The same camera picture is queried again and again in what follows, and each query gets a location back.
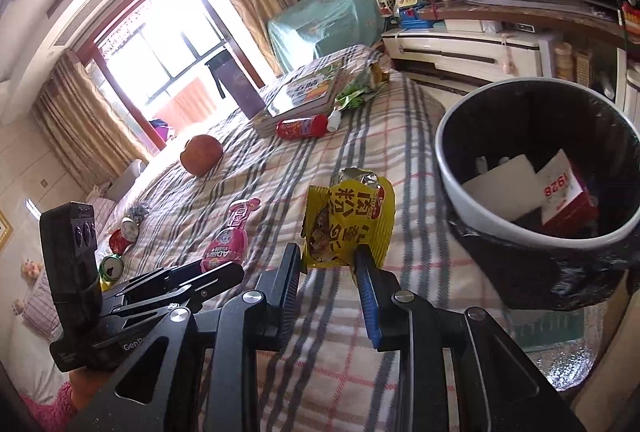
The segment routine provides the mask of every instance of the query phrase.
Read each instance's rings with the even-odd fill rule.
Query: pink spray bottle
[[[256,197],[239,199],[229,205],[222,230],[216,234],[202,256],[200,267],[203,273],[229,261],[242,264],[248,243],[244,225],[251,212],[259,207],[260,200]]]

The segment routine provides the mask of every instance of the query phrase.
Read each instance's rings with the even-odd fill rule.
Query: stuffed animal
[[[34,263],[31,259],[27,259],[22,265],[22,272],[30,279],[37,279],[40,272],[44,269],[43,263]]]
[[[24,311],[24,302],[19,298],[15,299],[14,303],[11,304],[11,309],[14,311],[14,315],[18,316]]]

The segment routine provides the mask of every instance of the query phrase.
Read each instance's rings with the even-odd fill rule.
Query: metal screw
[[[486,311],[481,307],[470,307],[466,310],[466,314],[473,320],[482,321],[486,318]]]
[[[414,294],[405,289],[401,289],[400,291],[396,291],[394,297],[398,302],[413,302]]]
[[[247,291],[244,295],[242,295],[242,300],[244,300],[247,304],[255,304],[262,300],[262,293],[259,291]]]
[[[169,315],[169,318],[174,322],[183,322],[184,320],[187,320],[188,317],[189,317],[189,311],[186,310],[184,307],[178,307],[178,309],[174,309],[173,311],[171,311],[171,314]]]

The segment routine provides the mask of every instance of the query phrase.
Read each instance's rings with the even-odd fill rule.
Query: white bottle cap
[[[334,109],[327,119],[326,130],[335,133],[340,125],[340,118],[342,118],[342,113],[338,109]]]

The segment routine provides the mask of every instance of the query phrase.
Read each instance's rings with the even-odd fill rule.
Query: picture frame
[[[4,217],[2,211],[0,211],[0,252],[2,251],[2,248],[4,247],[6,242],[9,240],[9,237],[11,236],[11,233],[13,231],[14,229],[11,227],[9,221],[6,219],[6,217]]]

